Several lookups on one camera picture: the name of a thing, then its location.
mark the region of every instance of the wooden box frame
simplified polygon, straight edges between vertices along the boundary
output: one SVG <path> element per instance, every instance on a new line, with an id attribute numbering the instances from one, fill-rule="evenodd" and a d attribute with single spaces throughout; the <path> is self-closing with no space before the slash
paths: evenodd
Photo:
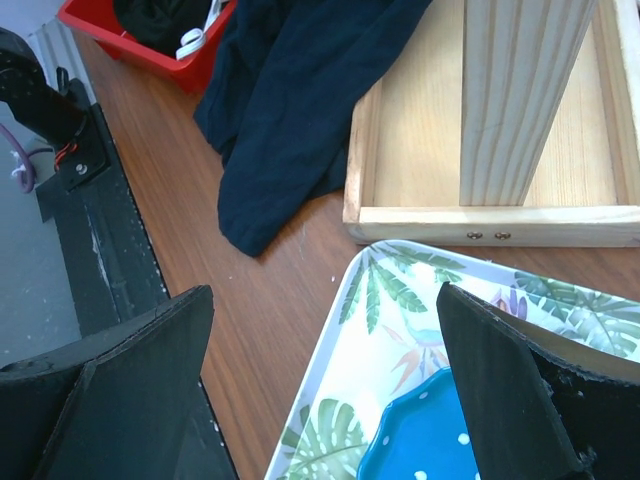
<path id="1" fill-rule="evenodd" d="M 353 112 L 343 211 L 352 237 L 640 246 L 640 18 L 635 0 L 600 0 L 594 8 L 526 196 L 460 206 L 447 188 L 460 188 L 462 147 L 454 139 L 463 95 L 455 91 L 464 0 L 434 0 L 401 57 Z"/>

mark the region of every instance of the brown wooden tabletop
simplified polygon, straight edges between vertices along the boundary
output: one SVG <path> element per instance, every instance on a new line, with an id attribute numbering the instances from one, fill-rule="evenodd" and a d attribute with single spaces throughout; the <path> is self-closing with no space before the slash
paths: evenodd
<path id="1" fill-rule="evenodd" d="M 199 97 L 78 44 L 171 294 L 213 288 L 202 377 L 240 477 L 262 478 L 360 249 L 342 227 L 342 195 L 309 203 L 261 258 L 242 255 L 218 231 L 222 166 L 192 120 Z M 456 250 L 640 300 L 638 249 Z"/>

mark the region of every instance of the red plastic container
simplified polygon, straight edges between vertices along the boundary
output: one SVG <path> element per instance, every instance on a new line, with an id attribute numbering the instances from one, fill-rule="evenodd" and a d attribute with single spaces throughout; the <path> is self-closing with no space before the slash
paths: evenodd
<path id="1" fill-rule="evenodd" d="M 67 0 L 58 12 L 60 21 L 91 36 L 114 59 L 139 65 L 169 77 L 185 92 L 202 93 L 207 88 L 216 51 L 237 0 L 231 0 L 207 30 L 207 41 L 197 52 L 178 61 L 140 45 L 118 23 L 112 0 Z"/>

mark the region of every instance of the white tray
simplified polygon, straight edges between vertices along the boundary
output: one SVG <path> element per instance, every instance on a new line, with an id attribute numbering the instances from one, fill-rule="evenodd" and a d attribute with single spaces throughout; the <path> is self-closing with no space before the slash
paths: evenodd
<path id="1" fill-rule="evenodd" d="M 448 365 L 435 306 L 445 281 L 575 341 L 640 359 L 636 302 L 413 242 L 378 242 L 347 269 L 266 478 L 355 478 L 387 404 Z"/>

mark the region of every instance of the dark blue cloth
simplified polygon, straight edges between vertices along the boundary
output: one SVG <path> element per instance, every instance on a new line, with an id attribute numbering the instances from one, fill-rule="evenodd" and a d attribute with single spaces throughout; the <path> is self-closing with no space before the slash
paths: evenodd
<path id="1" fill-rule="evenodd" d="M 260 255 L 305 201 L 344 186 L 353 108 L 430 3 L 238 1 L 194 114 L 222 155 L 218 220 L 236 248 Z"/>

